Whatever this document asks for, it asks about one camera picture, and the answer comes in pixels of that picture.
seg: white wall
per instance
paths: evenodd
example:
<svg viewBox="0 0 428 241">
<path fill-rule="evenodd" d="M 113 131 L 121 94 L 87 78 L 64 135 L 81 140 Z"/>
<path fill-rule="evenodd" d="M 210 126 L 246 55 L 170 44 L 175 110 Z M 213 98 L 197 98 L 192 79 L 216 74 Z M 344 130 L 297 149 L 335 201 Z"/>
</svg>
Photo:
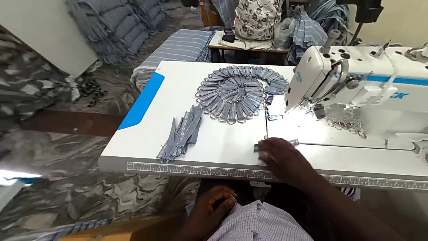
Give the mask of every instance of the white wall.
<svg viewBox="0 0 428 241">
<path fill-rule="evenodd" d="M 364 43 L 384 44 L 390 39 L 404 46 L 417 47 L 428 42 L 428 0 L 383 0 L 384 10 L 377 22 L 364 24 L 359 37 Z M 354 22 L 356 6 L 350 5 L 350 29 L 357 28 Z"/>
<path fill-rule="evenodd" d="M 74 77 L 97 60 L 64 0 L 1 0 L 0 25 Z"/>
</svg>

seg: chain of metal rings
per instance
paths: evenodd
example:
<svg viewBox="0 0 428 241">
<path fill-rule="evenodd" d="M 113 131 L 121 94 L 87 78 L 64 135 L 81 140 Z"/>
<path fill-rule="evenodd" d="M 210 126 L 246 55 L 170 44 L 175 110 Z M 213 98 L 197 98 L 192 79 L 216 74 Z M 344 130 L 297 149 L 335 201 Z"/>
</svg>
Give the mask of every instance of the chain of metal rings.
<svg viewBox="0 0 428 241">
<path fill-rule="evenodd" d="M 229 66 L 213 71 L 201 82 L 196 102 L 213 120 L 242 124 L 265 107 L 268 93 L 260 81 L 288 85 L 282 75 L 266 67 Z"/>
<path fill-rule="evenodd" d="M 344 123 L 344 122 L 340 122 L 340 121 L 335 121 L 335 120 L 331 120 L 328 119 L 327 120 L 327 125 L 330 127 L 334 127 L 336 128 L 336 130 L 347 130 L 352 134 L 358 135 L 359 137 L 366 139 L 367 136 L 366 134 L 363 132 L 363 128 L 361 127 L 361 123 Z"/>
</svg>

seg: sewing machine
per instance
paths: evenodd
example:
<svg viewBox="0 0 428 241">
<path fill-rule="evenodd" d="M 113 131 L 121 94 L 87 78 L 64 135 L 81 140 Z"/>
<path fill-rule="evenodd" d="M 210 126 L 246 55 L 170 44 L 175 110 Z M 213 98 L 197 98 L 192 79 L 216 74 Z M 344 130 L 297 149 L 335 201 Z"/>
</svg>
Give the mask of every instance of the sewing machine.
<svg viewBox="0 0 428 241">
<path fill-rule="evenodd" d="M 428 140 L 428 64 L 406 57 L 410 50 L 388 44 L 310 47 L 294 70 L 286 110 L 292 116 L 296 111 L 313 113 L 315 122 L 329 119 L 326 109 L 342 104 L 358 112 L 355 121 L 361 123 L 362 137 L 384 138 L 385 149 L 392 139 L 400 142 L 394 148 L 413 149 L 411 142 Z M 420 48 L 421 58 L 424 51 Z M 345 146 L 379 148 L 367 142 Z"/>
</svg>

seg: hand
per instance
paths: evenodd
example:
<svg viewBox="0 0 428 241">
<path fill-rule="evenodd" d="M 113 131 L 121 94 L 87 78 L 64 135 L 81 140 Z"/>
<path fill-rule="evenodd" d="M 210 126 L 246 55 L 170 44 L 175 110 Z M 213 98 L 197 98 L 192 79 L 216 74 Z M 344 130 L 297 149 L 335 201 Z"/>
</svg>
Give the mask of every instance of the hand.
<svg viewBox="0 0 428 241">
<path fill-rule="evenodd" d="M 202 194 L 173 240 L 202 240 L 212 235 L 236 203 L 236 193 L 226 186 L 216 186 Z M 215 210 L 215 202 L 226 199 Z"/>
<path fill-rule="evenodd" d="M 264 161 L 275 176 L 305 191 L 320 175 L 312 168 L 306 158 L 291 145 L 281 138 L 268 138 L 259 141 L 264 152 L 259 159 Z"/>
</svg>

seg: ruler scale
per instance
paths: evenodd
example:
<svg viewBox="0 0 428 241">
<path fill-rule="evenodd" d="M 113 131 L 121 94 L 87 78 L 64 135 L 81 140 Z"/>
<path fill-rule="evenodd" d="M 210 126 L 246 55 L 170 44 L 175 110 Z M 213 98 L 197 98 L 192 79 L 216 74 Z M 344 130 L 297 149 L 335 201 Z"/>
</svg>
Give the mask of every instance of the ruler scale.
<svg viewBox="0 0 428 241">
<path fill-rule="evenodd" d="M 278 181 L 271 171 L 267 170 L 251 170 L 251 169 L 236 169 L 222 167 L 207 167 L 207 166 L 188 166 L 176 164 L 160 164 L 160 163 L 140 163 L 127 162 L 126 168 L 129 171 L 142 171 L 157 174 L 186 174 L 200 178 L 247 178 L 264 182 Z M 393 189 L 413 189 L 428 191 L 428 181 L 411 181 L 403 179 L 390 178 L 368 178 L 355 176 L 340 176 L 340 175 L 322 175 L 331 184 L 337 186 L 351 187 L 382 187 Z"/>
</svg>

